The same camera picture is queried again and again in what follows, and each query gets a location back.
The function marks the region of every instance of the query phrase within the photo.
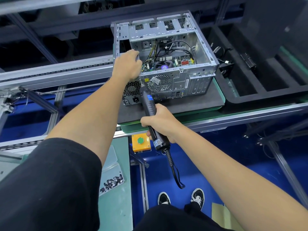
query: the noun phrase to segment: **screwdriver cord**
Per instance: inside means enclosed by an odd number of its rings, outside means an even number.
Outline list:
[[[177,167],[175,166],[175,164],[174,164],[174,162],[173,162],[173,160],[172,160],[170,151],[169,151],[168,149],[165,149],[165,150],[163,150],[163,152],[166,153],[166,156],[167,156],[167,158],[168,158],[169,165],[170,165],[170,167],[171,167],[172,174],[173,174],[173,177],[174,177],[174,180],[175,180],[177,186],[178,186],[180,189],[184,189],[184,188],[185,188],[185,185],[184,185],[183,183],[181,183],[181,181],[180,181],[179,170],[177,169]],[[179,178],[179,179],[176,177],[174,168],[175,168],[176,171],[177,171],[177,175],[178,175],[178,178]]]

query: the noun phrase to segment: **green button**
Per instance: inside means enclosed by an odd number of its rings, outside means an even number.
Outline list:
[[[139,138],[139,139],[137,139],[137,142],[138,142],[139,144],[142,144],[142,143],[144,142],[144,139],[143,139],[143,138]]]

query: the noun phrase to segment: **electric screwdriver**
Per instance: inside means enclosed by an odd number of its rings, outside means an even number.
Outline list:
[[[139,78],[140,82],[140,94],[141,94],[141,102],[142,106],[144,108],[146,116],[154,116],[156,115],[156,106],[155,102],[153,100],[153,97],[148,89],[148,86],[145,84],[142,78]],[[164,152],[168,158],[169,165],[172,170],[173,177],[175,179],[176,184],[180,189],[183,189],[185,185],[181,183],[180,181],[180,175],[177,167],[173,163],[172,157],[170,155],[170,142],[167,138],[167,136],[162,135],[161,133],[157,132],[154,130],[151,126],[148,126],[154,147],[157,151],[161,151],[162,153]]]

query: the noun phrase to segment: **shoe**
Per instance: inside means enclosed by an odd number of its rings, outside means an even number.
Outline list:
[[[197,202],[200,205],[200,208],[203,208],[204,192],[202,189],[197,188],[193,191],[191,202]]]
[[[158,196],[158,205],[160,204],[169,204],[171,205],[170,203],[170,198],[169,196],[167,195],[166,192],[161,192]]]

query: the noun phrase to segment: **white shoelace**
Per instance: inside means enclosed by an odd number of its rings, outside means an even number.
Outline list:
[[[199,195],[197,195],[196,198],[192,196],[191,202],[197,202],[201,206],[201,197]]]

